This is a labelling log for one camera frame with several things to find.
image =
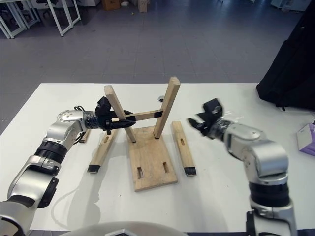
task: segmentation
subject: metal cylinder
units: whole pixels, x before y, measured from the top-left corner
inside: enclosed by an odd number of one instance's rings
[[[87,129],[99,129],[100,125],[95,112],[85,112],[85,126]]]
[[[223,141],[226,129],[233,124],[232,121],[219,118],[210,128],[208,137],[211,139],[220,139]]]

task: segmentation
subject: wooden stick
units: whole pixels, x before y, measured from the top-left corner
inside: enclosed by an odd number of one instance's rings
[[[154,136],[156,139],[160,138],[163,128],[165,126],[166,120],[168,118],[168,115],[171,111],[171,108],[173,106],[175,97],[177,95],[178,89],[180,87],[181,83],[177,79],[177,77],[171,77],[168,83],[168,87],[166,90],[166,94],[161,106],[161,110],[163,110],[162,117],[157,119],[156,125],[154,127]]]
[[[163,114],[162,110],[155,110],[155,111],[126,115],[126,119],[139,121],[139,120],[144,120],[144,119],[158,118],[158,117],[161,117],[162,114]]]
[[[186,135],[184,133],[182,123],[180,121],[172,122],[173,135],[176,139],[177,147],[181,156],[182,164],[185,174],[187,176],[196,175],[195,164],[193,163],[190,149],[187,143]]]
[[[113,89],[113,87],[111,85],[106,85],[105,88],[105,94],[106,94],[106,97],[110,103],[110,105],[112,105],[118,119],[126,119],[125,117],[125,112],[115,94],[115,91]],[[128,128],[125,128],[125,131],[127,133],[127,135],[129,136],[130,140],[135,143],[137,140],[136,140],[136,136],[132,130],[131,127],[128,127]]]
[[[117,129],[112,130],[112,134],[108,135],[105,133],[104,137],[102,138],[102,141],[100,142],[96,153],[94,154],[88,168],[88,172],[91,173],[97,173],[99,168],[103,165],[106,155],[114,142],[114,139],[116,138],[118,133]]]
[[[87,132],[83,135],[82,139],[80,139],[79,143],[82,143],[82,144],[86,143],[90,135],[90,132],[91,130],[88,129]]]

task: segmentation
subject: black bag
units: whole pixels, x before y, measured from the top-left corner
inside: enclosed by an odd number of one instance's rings
[[[277,107],[315,110],[315,0],[256,88],[261,99]]]

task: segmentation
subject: robotic arm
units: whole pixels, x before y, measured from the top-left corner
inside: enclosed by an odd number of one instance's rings
[[[203,123],[188,119],[192,127],[210,139],[224,142],[227,151],[244,163],[251,191],[252,211],[247,213],[247,235],[297,236],[293,202],[287,185],[288,157],[283,147],[263,131],[222,118],[217,99],[197,114]]]
[[[80,108],[61,112],[33,156],[12,181],[8,200],[0,203],[0,235],[22,236],[29,230],[38,208],[50,204],[59,180],[55,177],[66,153],[87,129],[112,129],[135,124],[131,120],[113,122],[116,117],[106,97],[97,103],[95,112]]]

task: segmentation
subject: cardboard box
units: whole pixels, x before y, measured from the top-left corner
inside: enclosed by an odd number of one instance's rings
[[[117,10],[121,7],[120,0],[102,0],[102,4],[105,11]]]

